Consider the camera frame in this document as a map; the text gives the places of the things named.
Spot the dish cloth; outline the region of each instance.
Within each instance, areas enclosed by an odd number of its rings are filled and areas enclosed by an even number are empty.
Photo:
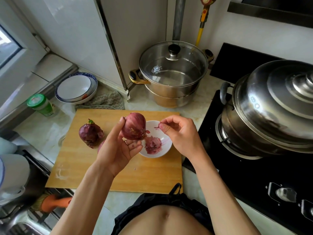
[[[124,102],[118,91],[96,96],[90,101],[76,105],[76,109],[108,109],[108,110],[124,110]]]

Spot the white bowl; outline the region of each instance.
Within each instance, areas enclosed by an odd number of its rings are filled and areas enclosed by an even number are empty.
[[[166,134],[164,134],[159,128],[159,121],[157,120],[150,120],[146,122],[146,130],[149,130],[150,133],[147,134],[147,136],[153,136],[156,138],[159,138],[161,140],[161,151],[157,152],[156,154],[148,154],[147,150],[145,149],[146,142],[145,140],[142,140],[142,145],[143,148],[139,152],[141,155],[147,157],[147,158],[159,158],[162,157],[164,154],[166,154],[171,146],[172,146],[172,141],[170,137],[168,137]]]
[[[69,77],[57,87],[59,97],[70,102],[81,101],[91,95],[92,92],[91,80],[84,75]]]
[[[96,95],[97,88],[98,88],[98,81],[97,81],[96,77],[94,75],[90,74],[90,73],[77,73],[77,74],[85,75],[85,76],[87,76],[90,79],[90,81],[91,81],[91,89],[92,89],[91,95],[88,96],[87,98],[81,100],[81,101],[69,102],[68,100],[60,98],[60,96],[57,95],[57,92],[55,91],[55,96],[56,96],[56,98],[60,102],[69,103],[71,105],[81,105],[81,104],[83,104],[83,103],[85,103],[87,101],[90,101]]]

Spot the belly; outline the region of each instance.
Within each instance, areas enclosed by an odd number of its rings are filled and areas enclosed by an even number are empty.
[[[212,235],[184,209],[158,205],[133,218],[119,235]]]

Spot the bamboo cutting board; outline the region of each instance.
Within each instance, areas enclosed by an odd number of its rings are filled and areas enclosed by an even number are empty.
[[[131,110],[78,109],[53,166],[46,187],[76,189],[97,157],[98,147],[89,148],[78,130],[92,119],[107,136],[121,116]],[[136,111],[147,121],[162,120],[178,112]],[[137,154],[115,177],[111,190],[168,194],[176,183],[182,184],[181,154],[174,146],[160,158]]]

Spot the countertop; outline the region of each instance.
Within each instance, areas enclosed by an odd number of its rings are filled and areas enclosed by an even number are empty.
[[[182,116],[192,118],[199,130],[205,114],[210,106],[212,98],[224,81],[208,73],[201,80],[196,96],[193,101],[186,106],[168,109],[158,106],[148,99],[145,86],[135,86],[131,90],[129,102],[124,99],[126,110],[151,110],[151,111],[177,111]],[[100,85],[97,95],[111,92],[106,87]],[[59,114],[53,118],[46,118],[38,112],[34,112],[30,117],[18,125],[14,130],[49,161],[54,163],[60,150],[60,139],[67,133],[72,119],[75,115],[73,105],[59,102],[56,98],[52,103],[60,108]],[[184,193],[190,199],[196,199],[206,206],[204,195],[200,188],[196,174],[186,168],[182,168]],[[94,235],[111,234],[114,226],[114,218],[124,212],[141,193],[110,191],[100,213]],[[270,220],[257,212],[250,206],[238,200],[242,208],[250,219],[260,230],[262,235],[291,235],[294,234],[280,224]]]

